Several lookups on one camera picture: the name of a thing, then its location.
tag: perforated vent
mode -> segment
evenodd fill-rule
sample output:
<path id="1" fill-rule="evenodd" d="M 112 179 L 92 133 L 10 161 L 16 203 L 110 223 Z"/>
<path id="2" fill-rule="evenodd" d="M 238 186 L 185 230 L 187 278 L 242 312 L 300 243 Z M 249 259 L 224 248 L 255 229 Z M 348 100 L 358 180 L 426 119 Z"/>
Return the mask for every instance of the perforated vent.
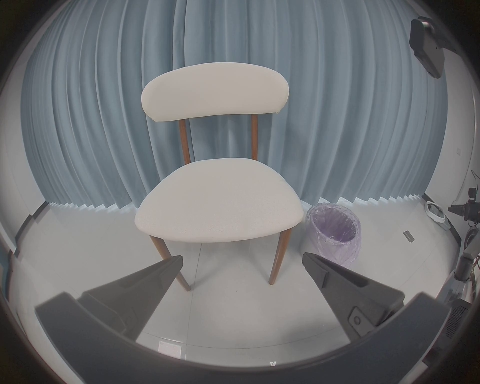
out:
<path id="1" fill-rule="evenodd" d="M 445 334 L 448 338 L 452 338 L 458 329 L 460 322 L 462 321 L 464 313 L 468 310 L 467 307 L 459 305 L 452 308 L 452 312 L 448 317 L 447 324 L 445 326 Z"/>

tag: chair's front leg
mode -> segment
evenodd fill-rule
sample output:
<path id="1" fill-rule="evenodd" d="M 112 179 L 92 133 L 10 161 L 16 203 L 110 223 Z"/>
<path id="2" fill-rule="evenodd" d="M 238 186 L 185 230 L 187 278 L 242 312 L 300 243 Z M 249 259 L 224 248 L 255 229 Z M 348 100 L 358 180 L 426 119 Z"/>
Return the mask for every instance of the chair's front leg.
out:
<path id="1" fill-rule="evenodd" d="M 172 255 L 171 255 L 170 251 L 168 250 L 167 245 L 165 244 L 165 241 L 163 239 L 161 239 L 159 237 L 155 237 L 155 236 L 150 236 L 150 238 L 152 239 L 156 250 L 158 251 L 160 256 L 162 256 L 163 260 L 167 260 L 167 259 L 170 259 L 172 257 Z M 188 285 L 187 281 L 185 280 L 185 278 L 183 277 L 181 272 L 179 272 L 176 279 L 181 284 L 181 286 L 185 288 L 185 290 L 187 292 L 190 290 L 190 286 Z"/>
<path id="2" fill-rule="evenodd" d="M 270 273 L 270 279 L 268 284 L 273 285 L 275 283 L 278 272 L 280 271 L 280 266 L 282 265 L 283 257 L 288 247 L 288 240 L 290 240 L 290 235 L 292 233 L 292 228 L 280 232 L 280 237 L 278 238 L 278 245 L 276 247 L 275 260 L 273 261 L 272 272 Z"/>

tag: trash bin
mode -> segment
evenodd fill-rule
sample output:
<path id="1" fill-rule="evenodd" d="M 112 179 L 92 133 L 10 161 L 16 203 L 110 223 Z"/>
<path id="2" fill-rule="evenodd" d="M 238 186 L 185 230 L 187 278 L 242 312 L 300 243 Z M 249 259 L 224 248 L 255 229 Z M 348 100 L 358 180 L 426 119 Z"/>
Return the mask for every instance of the trash bin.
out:
<path id="1" fill-rule="evenodd" d="M 360 221 L 348 208 L 320 203 L 308 210 L 300 246 L 302 255 L 315 253 L 346 267 L 358 257 L 360 247 Z"/>

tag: wooden backrest support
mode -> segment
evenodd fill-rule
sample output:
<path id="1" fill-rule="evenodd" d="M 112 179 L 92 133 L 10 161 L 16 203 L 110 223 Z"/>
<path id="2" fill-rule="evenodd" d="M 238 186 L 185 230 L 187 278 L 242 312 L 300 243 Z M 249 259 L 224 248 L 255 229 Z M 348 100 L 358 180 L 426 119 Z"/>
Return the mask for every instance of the wooden backrest support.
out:
<path id="1" fill-rule="evenodd" d="M 142 108 L 153 121 L 179 121 L 185 164 L 190 163 L 185 119 L 252 115 L 252 159 L 257 160 L 258 114 L 278 113 L 288 99 L 288 83 L 259 65 L 214 62 L 183 67 L 150 81 Z"/>

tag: chair seat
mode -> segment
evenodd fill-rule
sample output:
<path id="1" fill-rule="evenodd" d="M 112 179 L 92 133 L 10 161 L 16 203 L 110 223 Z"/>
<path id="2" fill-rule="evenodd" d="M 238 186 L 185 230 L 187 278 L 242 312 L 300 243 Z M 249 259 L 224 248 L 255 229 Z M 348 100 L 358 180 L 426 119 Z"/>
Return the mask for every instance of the chair seat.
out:
<path id="1" fill-rule="evenodd" d="M 195 161 L 168 175 L 135 216 L 151 236 L 183 242 L 227 242 L 272 235 L 297 225 L 295 191 L 270 167 L 247 158 Z"/>

